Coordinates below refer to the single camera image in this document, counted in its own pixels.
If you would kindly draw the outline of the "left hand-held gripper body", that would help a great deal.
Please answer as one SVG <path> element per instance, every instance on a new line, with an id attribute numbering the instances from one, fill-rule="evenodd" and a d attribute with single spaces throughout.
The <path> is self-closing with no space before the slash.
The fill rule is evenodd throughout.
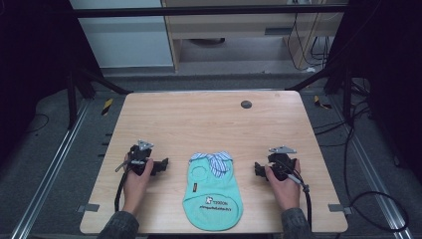
<path id="1" fill-rule="evenodd" d="M 125 170 L 132 170 L 137 175 L 142 175 L 147 159 L 151 155 L 152 148 L 152 143 L 140 139 L 137 144 L 134 144 L 130 148 L 126 154 L 126 159 L 115 169 L 115 172 L 118 172 L 124 167 Z"/>

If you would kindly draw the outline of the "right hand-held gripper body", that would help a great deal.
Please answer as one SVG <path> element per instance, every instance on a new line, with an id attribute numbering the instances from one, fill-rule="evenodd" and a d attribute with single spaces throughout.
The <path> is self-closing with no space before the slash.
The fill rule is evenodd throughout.
<path id="1" fill-rule="evenodd" d="M 271 168 L 274 175 L 279 181 L 286 180 L 290 174 L 294 173 L 296 166 L 296 159 L 290 158 L 289 153 L 296 153 L 297 151 L 283 145 L 272 147 L 269 152 L 271 154 L 268 156 L 268 160 L 272 163 Z"/>

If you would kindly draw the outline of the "person's right hand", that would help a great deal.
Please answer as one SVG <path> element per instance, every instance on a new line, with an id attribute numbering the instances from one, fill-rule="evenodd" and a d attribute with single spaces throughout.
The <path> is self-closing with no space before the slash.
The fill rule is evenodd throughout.
<path id="1" fill-rule="evenodd" d="M 272 168 L 265 166 L 266 176 L 282 211 L 300 207 L 300 186 L 291 179 L 279 181 Z"/>

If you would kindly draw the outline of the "person's left hand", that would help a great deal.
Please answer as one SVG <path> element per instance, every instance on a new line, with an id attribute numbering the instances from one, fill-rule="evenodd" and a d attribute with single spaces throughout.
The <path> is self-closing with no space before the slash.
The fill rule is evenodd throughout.
<path id="1" fill-rule="evenodd" d="M 130 171 L 126 176 L 126 182 L 123 186 L 124 204 L 122 210 L 134 217 L 139 214 L 152 168 L 153 159 L 149 158 L 142 175 Z"/>

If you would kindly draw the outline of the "teal pet shirt striped collar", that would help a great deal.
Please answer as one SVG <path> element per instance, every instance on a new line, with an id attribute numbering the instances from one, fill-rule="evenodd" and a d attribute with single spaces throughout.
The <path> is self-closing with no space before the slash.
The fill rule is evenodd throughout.
<path id="1" fill-rule="evenodd" d="M 182 206 L 189 222 L 201 230 L 228 230 L 240 221 L 243 202 L 227 151 L 191 156 Z"/>

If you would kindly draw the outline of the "yellow black striped tape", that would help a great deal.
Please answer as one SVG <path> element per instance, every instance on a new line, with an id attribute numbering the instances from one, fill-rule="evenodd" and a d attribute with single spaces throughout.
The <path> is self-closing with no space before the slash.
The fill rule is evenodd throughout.
<path id="1" fill-rule="evenodd" d="M 103 107 L 102 112 L 101 112 L 101 115 L 102 116 L 106 116 L 107 115 L 107 113 L 108 113 L 108 111 L 109 111 L 109 109 L 110 109 L 110 107 L 112 105 L 112 102 L 113 102 L 113 99 L 107 99 L 105 101 L 104 107 Z"/>
<path id="2" fill-rule="evenodd" d="M 314 96 L 314 104 L 315 104 L 315 106 L 318 106 L 318 107 L 323 108 L 323 109 L 327 109 L 327 110 L 332 109 L 332 106 L 330 104 L 323 104 L 321 102 L 319 96 Z"/>

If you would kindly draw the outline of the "black metal stand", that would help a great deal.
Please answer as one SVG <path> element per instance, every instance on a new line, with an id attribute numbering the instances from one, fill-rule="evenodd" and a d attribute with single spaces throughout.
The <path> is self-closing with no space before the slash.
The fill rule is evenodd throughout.
<path id="1" fill-rule="evenodd" d="M 96 91 L 92 86 L 92 82 L 101 84 L 102 86 L 112 90 L 120 95 L 130 94 L 129 90 L 125 90 L 112 82 L 105 79 L 104 76 L 96 75 L 84 68 L 72 68 L 67 75 L 67 94 L 69 107 L 69 124 L 68 129 L 72 129 L 77 121 L 77 96 L 76 90 L 82 94 L 84 99 L 92 99 L 96 95 Z"/>
<path id="2" fill-rule="evenodd" d="M 313 74 L 304 81 L 288 87 L 287 91 L 301 91 L 306 86 L 316 82 L 319 79 L 327 78 L 327 82 L 324 86 L 324 91 L 327 94 L 334 94 L 339 89 L 342 89 L 342 115 L 347 124 L 353 125 L 351 119 L 351 69 L 347 64 L 332 63 L 328 64 L 323 70 Z"/>

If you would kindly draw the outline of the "white cabinet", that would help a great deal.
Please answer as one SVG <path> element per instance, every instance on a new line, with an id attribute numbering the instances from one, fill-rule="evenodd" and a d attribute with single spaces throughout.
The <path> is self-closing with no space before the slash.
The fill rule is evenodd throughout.
<path id="1" fill-rule="evenodd" d="M 75 10 L 161 7 L 160 0 L 70 0 Z M 102 69 L 172 67 L 164 19 L 80 18 Z"/>

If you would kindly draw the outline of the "black curtain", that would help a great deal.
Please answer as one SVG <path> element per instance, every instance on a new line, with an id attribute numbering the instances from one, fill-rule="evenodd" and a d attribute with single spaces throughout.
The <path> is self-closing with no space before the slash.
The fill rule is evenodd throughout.
<path id="1" fill-rule="evenodd" d="M 422 184 L 422 0 L 348 0 L 328 60 L 370 82 L 397 156 Z"/>
<path id="2" fill-rule="evenodd" d="M 70 0 L 0 0 L 0 168 L 71 68 L 102 71 Z"/>

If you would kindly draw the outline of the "light wooden desk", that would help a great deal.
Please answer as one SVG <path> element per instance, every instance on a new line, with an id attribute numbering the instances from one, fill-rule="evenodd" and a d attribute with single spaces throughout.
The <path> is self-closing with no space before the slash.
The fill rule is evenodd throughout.
<path id="1" fill-rule="evenodd" d="M 316 5 L 346 4 L 348 0 L 160 0 L 164 7 L 205 7 L 241 5 Z M 281 36 L 285 39 L 294 65 L 301 69 L 311 63 L 311 48 L 319 37 L 336 35 L 341 12 L 282 13 L 248 15 L 167 16 L 167 33 L 173 60 L 178 61 L 176 47 L 187 39 Z"/>

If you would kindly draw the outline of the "grey metal table bracket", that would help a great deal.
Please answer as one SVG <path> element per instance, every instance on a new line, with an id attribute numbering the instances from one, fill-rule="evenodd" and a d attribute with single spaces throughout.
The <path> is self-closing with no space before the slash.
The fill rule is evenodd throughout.
<path id="1" fill-rule="evenodd" d="M 330 212 L 342 212 L 344 215 L 351 215 L 352 214 L 352 208 L 351 207 L 345 207 L 341 204 L 329 204 L 328 210 Z"/>
<path id="2" fill-rule="evenodd" d="M 86 211 L 98 212 L 99 208 L 100 206 L 98 204 L 87 203 L 85 205 L 79 205 L 76 211 L 79 213 L 84 213 Z"/>

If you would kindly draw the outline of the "aluminium floor rail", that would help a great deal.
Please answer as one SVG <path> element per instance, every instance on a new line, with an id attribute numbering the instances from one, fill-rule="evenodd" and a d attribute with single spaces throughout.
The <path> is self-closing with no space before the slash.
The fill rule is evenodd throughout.
<path id="1" fill-rule="evenodd" d="M 352 213 L 359 215 L 367 224 L 391 233 L 395 239 L 414 239 L 414 236 L 409 229 L 410 217 L 404 206 L 398 199 L 394 198 L 387 189 L 384 181 L 381 179 L 379 173 L 371 163 L 368 154 L 363 148 L 358 134 L 355 132 L 354 120 L 357 113 L 351 112 L 351 119 L 353 125 L 346 123 L 342 115 L 342 101 L 339 97 L 329 97 L 333 110 L 342 121 L 342 127 L 346 132 L 346 140 L 343 150 L 343 183 L 348 199 L 348 207 L 352 208 Z M 369 186 L 369 190 L 358 192 L 356 195 L 351 195 L 349 191 L 350 172 L 348 171 L 348 153 L 352 151 L 355 161 L 358 163 L 359 173 L 365 178 Z M 381 211 L 385 220 L 385 225 L 371 219 L 363 209 L 359 209 L 356 204 L 361 202 L 365 197 L 375 200 L 379 210 Z"/>
<path id="2" fill-rule="evenodd" d="M 41 180 L 32 200 L 30 201 L 25 213 L 14 228 L 10 239 L 27 239 L 29 233 L 51 191 L 51 188 L 56 181 L 56 178 L 62 168 L 62 165 L 73 145 L 75 138 L 80 131 L 81 125 L 84 122 L 88 109 L 91 106 L 91 100 L 82 100 L 81 107 L 77 112 L 77 119 L 75 124 L 66 131 L 64 138 L 61 141 L 43 179 Z"/>

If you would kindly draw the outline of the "black horizontal frame bar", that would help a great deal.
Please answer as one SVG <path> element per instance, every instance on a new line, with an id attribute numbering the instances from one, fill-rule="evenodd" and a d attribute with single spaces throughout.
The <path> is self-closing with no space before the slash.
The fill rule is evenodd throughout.
<path id="1" fill-rule="evenodd" d="M 240 5 L 203 7 L 160 7 L 122 9 L 80 9 L 71 14 L 78 18 L 99 17 L 152 17 L 152 16 L 201 16 L 201 15 L 244 15 L 285 13 L 336 13 L 350 9 L 344 4 L 321 5 Z"/>

